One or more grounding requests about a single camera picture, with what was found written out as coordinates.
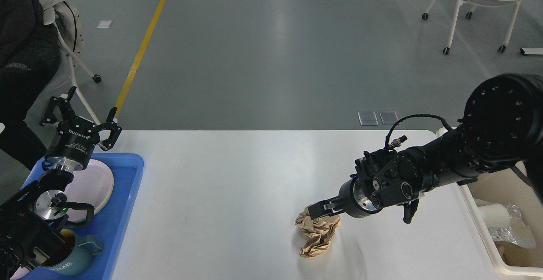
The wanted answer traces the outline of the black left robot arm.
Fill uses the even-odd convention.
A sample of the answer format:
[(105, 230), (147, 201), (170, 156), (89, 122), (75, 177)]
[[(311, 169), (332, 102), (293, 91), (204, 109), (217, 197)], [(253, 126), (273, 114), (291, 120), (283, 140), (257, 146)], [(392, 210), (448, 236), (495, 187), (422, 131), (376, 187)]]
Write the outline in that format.
[(116, 107), (104, 123), (77, 116), (70, 100), (77, 91), (53, 96), (46, 108), (43, 125), (56, 124), (56, 136), (42, 162), (43, 173), (2, 203), (0, 209), (0, 263), (2, 280), (10, 279), (23, 267), (32, 271), (66, 244), (64, 227), (82, 228), (91, 223), (95, 207), (70, 202), (66, 186), (74, 172), (85, 170), (95, 146), (112, 149), (120, 136)]

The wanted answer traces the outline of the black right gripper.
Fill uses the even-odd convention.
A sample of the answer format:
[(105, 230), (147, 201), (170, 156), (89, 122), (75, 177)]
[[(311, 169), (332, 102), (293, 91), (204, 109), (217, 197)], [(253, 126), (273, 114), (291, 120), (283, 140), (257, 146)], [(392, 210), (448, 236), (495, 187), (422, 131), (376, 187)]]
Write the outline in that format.
[(365, 218), (379, 213), (374, 203), (365, 195), (357, 178), (345, 182), (339, 190), (337, 199), (324, 199), (307, 207), (311, 220), (326, 216), (337, 216), (347, 213), (353, 218)]

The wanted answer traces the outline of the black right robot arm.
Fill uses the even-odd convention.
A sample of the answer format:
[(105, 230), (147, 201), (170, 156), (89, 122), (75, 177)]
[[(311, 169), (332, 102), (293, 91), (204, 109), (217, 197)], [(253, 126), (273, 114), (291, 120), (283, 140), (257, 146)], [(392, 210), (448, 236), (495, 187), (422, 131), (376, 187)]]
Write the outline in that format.
[(482, 82), (470, 95), (459, 125), (423, 146), (402, 151), (403, 136), (355, 160), (355, 173), (336, 197), (308, 207), (311, 219), (347, 213), (372, 216), (394, 205), (411, 223), (423, 193), (456, 183), (467, 185), (479, 175), (513, 168), (523, 162), (530, 186), (542, 199), (543, 82), (530, 74), (505, 73)]

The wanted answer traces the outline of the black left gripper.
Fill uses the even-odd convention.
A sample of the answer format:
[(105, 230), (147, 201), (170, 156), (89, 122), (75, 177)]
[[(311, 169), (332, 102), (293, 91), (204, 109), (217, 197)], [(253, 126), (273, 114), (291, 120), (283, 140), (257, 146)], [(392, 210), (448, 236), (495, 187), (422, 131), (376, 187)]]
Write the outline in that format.
[[(45, 154), (45, 161), (54, 164), (62, 160), (69, 160), (74, 164), (74, 170), (79, 171), (87, 168), (96, 144), (103, 151), (111, 150), (115, 146), (122, 132), (122, 127), (117, 124), (118, 108), (116, 106), (110, 109), (105, 122), (97, 126), (90, 120), (76, 119), (76, 113), (70, 104), (75, 92), (76, 86), (72, 86), (65, 98), (63, 95), (61, 97), (52, 96), (39, 125), (58, 126), (57, 134)], [(56, 109), (60, 111), (62, 120), (56, 117)], [(95, 132), (90, 132), (93, 127), (95, 127)], [(110, 132), (109, 136), (101, 139), (98, 134), (102, 131)]]

